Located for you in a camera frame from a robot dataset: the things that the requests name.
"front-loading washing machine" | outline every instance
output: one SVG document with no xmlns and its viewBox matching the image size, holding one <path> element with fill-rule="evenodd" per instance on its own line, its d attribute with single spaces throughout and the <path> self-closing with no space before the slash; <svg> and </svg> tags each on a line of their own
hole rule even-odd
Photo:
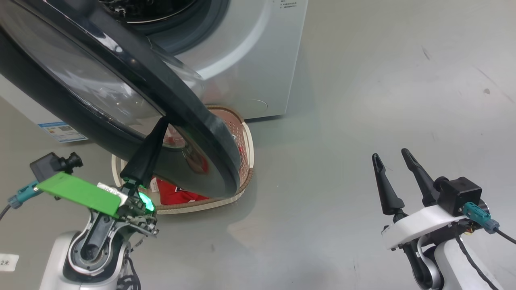
<svg viewBox="0 0 516 290">
<path fill-rule="evenodd" d="M 29 96 L 124 160 L 164 117 L 171 141 L 164 140 L 155 174 L 227 198 L 240 184 L 239 151 L 205 105 L 228 105 L 244 118 L 283 114 L 306 6 L 306 0 L 5 0 L 0 74 L 20 90 L 10 88 L 16 100 Z"/>
</svg>

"cable connector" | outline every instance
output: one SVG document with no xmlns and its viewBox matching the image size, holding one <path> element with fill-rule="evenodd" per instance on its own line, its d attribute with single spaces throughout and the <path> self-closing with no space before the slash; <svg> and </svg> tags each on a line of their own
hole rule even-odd
<svg viewBox="0 0 516 290">
<path fill-rule="evenodd" d="M 21 188 L 18 190 L 18 193 L 10 197 L 7 202 L 9 202 L 9 205 L 11 205 L 12 208 L 19 208 L 22 206 L 24 202 L 27 200 L 37 196 L 38 194 L 42 193 L 41 190 L 39 190 L 36 185 L 38 185 L 37 181 L 33 181 L 27 186 Z"/>
<path fill-rule="evenodd" d="M 464 204 L 462 213 L 470 220 L 481 225 L 489 234 L 494 234 L 495 229 L 500 227 L 500 224 L 496 220 L 492 219 L 490 214 L 486 213 L 473 202 L 467 202 Z"/>
</svg>

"gray floor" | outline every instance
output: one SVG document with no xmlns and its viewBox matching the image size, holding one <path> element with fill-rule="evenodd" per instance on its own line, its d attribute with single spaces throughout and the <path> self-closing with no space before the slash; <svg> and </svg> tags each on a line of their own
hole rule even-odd
<svg viewBox="0 0 516 290">
<path fill-rule="evenodd" d="M 404 254 L 382 246 L 390 218 L 370 161 L 380 154 L 413 213 L 421 197 L 404 147 L 432 177 L 480 185 L 515 236 L 514 11 L 507 1 L 311 1 L 288 113 L 250 124 L 249 188 L 228 206 L 161 217 L 159 238 L 134 253 L 144 289 L 416 289 Z M 4 198 L 49 151 L 76 151 L 77 176 L 111 183 L 106 151 L 59 145 L 1 99 L 0 130 Z M 21 257 L 1 288 L 38 288 L 54 238 L 86 218 L 49 196 L 9 212 L 0 250 Z M 516 247 L 485 232 L 464 239 L 511 289 Z"/>
</svg>

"glowing green led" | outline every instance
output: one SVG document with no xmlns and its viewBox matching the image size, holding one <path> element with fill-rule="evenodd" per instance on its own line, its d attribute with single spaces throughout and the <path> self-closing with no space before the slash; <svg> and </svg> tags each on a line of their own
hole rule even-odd
<svg viewBox="0 0 516 290">
<path fill-rule="evenodd" d="M 152 200 L 146 196 L 143 192 L 138 193 L 140 195 L 141 200 L 145 203 L 145 208 L 148 211 L 153 212 L 154 211 L 154 204 L 152 204 Z"/>
</svg>

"washing machine door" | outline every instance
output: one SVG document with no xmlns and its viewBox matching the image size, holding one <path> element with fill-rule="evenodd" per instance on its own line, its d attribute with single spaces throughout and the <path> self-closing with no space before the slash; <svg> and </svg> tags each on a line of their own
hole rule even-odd
<svg viewBox="0 0 516 290">
<path fill-rule="evenodd" d="M 165 116 L 155 175 L 207 197 L 235 195 L 239 151 L 192 91 L 198 75 L 97 0 L 4 0 L 0 28 L 0 73 L 57 117 L 128 160 Z"/>
</svg>

